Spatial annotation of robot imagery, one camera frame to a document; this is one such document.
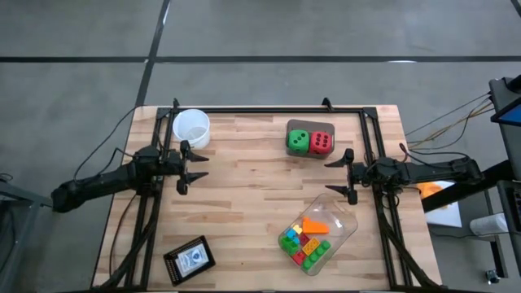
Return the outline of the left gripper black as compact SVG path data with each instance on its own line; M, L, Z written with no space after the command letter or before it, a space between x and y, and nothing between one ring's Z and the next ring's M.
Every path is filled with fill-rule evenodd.
M195 154L191 150L190 143L187 140L183 140L180 142L180 152L169 150L160 161L160 175L179 176L176 190L180 195L187 195L188 186L192 182L208 175L208 172L188 173L186 171L187 161L204 162L209 161L209 158Z

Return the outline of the clear plastic bin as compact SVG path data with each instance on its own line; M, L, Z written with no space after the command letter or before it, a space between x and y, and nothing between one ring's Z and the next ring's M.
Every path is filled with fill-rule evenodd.
M309 239L317 238L320 241L327 240L332 245L331 251L328 253L327 262L322 267L323 269L336 251L339 250L347 239L357 230L357 219L351 213L342 208L339 200L328 194L320 194L293 222L291 222L291 224L289 224L288 227L286 227L286 229L281 232L278 236L279 246L280 239L286 236L286 232L289 229L292 229L294 225L299 225L302 228L302 218L304 216L308 216L312 221L324 222L330 228L329 234L306 234ZM301 244L298 245L298 251L301 251L303 246ZM289 256L284 250L282 251L292 260L291 256ZM296 263L295 265L304 272L299 265Z

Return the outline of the orange wedge toy block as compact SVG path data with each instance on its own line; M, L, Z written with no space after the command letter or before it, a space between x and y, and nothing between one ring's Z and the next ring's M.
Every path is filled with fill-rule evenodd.
M312 221L308 216L302 218L302 230L305 234L329 234L329 226L320 221Z

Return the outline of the yellow-orange toy brick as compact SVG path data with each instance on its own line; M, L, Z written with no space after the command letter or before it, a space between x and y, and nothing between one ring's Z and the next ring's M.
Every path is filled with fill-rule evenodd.
M310 256L318 247L320 241L317 238L311 238L303 247L302 251L305 255Z

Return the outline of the long green toy brick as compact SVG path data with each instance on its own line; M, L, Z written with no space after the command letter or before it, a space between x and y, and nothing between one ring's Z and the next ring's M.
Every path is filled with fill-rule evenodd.
M306 257L304 263L300 266L301 269L308 275L318 274L327 262L328 253L331 251L331 248L332 245L329 241L320 241L320 246L310 256Z

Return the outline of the black mesh basket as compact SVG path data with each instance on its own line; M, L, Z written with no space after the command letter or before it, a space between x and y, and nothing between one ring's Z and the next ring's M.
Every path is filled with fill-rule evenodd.
M193 273L190 273L187 276L182 277L178 270L176 261L175 261L177 259L177 255L179 253L181 253L182 251L195 247L196 245L199 245L199 244L204 245L206 252L208 254L209 262L207 264L205 264L204 266L195 270ZM213 254L208 245L208 241L203 235L164 254L163 259L164 259L166 269L168 271L170 281L173 286L178 286L178 285L182 284L183 282L186 282L187 280L193 278L194 276L196 276L196 275L202 273L203 271L208 270L216 265L216 261L214 260Z

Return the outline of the white plastic cup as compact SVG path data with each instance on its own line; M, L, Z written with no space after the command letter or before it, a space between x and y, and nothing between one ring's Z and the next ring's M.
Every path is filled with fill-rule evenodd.
M210 142L210 119L199 109L179 112L174 118L172 129L179 142L187 140L193 149L203 149Z

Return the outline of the red foam die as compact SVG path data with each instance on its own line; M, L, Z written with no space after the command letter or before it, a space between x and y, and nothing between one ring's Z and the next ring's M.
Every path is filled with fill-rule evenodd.
M309 153L328 155L333 151L334 137L328 132L315 131L310 134Z

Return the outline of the green foam die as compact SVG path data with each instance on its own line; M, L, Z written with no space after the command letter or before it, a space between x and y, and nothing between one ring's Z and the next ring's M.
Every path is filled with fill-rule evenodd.
M304 154L309 151L309 133L303 129L293 129L288 133L287 146L290 151Z

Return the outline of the grey-brown dice tray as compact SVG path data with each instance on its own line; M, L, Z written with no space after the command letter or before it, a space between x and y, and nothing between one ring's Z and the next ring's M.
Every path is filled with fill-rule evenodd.
M312 132L315 132L315 131L328 132L328 133L332 134L333 137L334 137L333 150L335 149L335 127L334 127L333 124L316 122L316 121L309 121L309 120L295 120L295 119L292 119L292 120L289 120L287 122L287 128L286 128L286 141L285 141L285 143L286 143L286 152L287 152L288 155L298 156L298 157L314 158L314 159L318 159L318 160L324 160L325 158L327 158L333 152L332 151L328 155L313 155L313 154L310 154L309 152L304 153L304 154L299 154L299 153L295 153L295 152L290 151L288 146L287 146L288 133L291 130L293 130L293 129L303 129L303 130L306 130L309 133L309 138L310 138L310 134Z

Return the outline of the orange crumpled object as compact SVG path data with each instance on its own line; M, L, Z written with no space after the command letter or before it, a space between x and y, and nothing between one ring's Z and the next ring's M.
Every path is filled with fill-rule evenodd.
M444 189L443 186L440 186L436 182L418 183L416 187L418 188L420 197L422 199L432 196L433 194Z

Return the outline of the black diagonal beam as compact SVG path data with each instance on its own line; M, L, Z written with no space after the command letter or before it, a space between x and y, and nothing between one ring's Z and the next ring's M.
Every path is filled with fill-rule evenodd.
M475 184L456 183L422 200L424 212L465 199L495 186L499 181L521 181L521 160L505 160L482 172L484 178Z

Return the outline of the paper towel roll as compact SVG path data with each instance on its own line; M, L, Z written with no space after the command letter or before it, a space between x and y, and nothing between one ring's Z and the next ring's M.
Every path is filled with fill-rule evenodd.
M503 212L476 218L469 224L470 230L477 236L508 233L509 228Z

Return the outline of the blue tablet screen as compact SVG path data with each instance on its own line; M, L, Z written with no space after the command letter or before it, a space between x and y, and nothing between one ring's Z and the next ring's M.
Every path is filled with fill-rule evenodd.
M521 127L521 96L496 112L490 120L501 125Z

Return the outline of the black aluminium frame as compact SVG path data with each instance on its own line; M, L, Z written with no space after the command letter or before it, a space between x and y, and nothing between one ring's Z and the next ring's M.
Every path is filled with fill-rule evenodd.
M190 171L204 177L187 195L179 195L169 177L150 246L149 274L137 259L132 286L171 291L165 253L204 236L216 264L180 285L181 291L342 291L386 290L387 270L381 248L374 196L358 191L351 206L333 193L334 210L352 215L357 230L316 276L302 272L279 247L278 236L314 199L345 183L342 168L321 160L289 156L285 132L291 119L331 123L337 160L347 148L362 160L367 151L401 158L405 142L396 106L222 107L211 113L210 143L200 151L204 162Z

